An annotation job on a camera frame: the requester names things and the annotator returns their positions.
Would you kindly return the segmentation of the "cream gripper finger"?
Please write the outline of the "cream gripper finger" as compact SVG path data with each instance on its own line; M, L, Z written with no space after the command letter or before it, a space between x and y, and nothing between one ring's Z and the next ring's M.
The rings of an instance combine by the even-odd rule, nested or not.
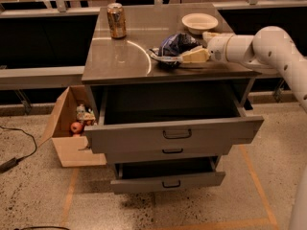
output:
M209 53L201 46L181 54L183 63L203 63L209 60Z
M204 32L202 34L202 38L205 42L209 42L212 38L215 36L222 36L222 37L231 37L232 34L226 34L226 33L212 33L212 32Z

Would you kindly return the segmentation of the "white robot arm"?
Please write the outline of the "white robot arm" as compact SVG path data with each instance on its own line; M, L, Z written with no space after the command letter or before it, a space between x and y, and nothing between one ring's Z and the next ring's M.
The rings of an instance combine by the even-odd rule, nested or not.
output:
M260 73L277 71L289 85L304 111L307 111L307 60L283 29L269 26L255 35L235 33L201 34L205 50L193 50L200 57L184 59L184 63L239 63Z

